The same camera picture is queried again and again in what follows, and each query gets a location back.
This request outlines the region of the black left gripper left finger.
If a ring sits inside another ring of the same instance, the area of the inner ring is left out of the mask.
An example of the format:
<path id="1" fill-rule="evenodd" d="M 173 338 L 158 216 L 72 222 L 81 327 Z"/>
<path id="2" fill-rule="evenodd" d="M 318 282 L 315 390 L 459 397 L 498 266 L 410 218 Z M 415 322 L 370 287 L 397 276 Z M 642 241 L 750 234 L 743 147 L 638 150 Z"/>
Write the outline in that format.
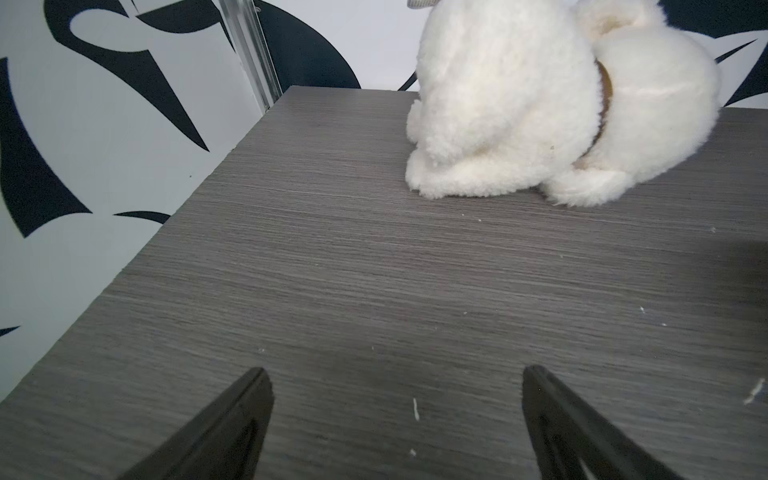
<path id="1" fill-rule="evenodd" d="M 122 479 L 252 479 L 274 406 L 272 382 L 251 368 Z"/>

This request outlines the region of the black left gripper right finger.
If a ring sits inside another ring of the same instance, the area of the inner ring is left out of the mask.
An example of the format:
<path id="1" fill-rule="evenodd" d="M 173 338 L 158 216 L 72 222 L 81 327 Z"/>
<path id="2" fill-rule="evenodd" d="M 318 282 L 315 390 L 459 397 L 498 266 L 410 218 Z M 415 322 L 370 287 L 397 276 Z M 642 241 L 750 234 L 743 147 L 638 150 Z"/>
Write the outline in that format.
<path id="1" fill-rule="evenodd" d="M 522 409 L 543 479 L 679 479 L 541 365 L 523 370 Z"/>

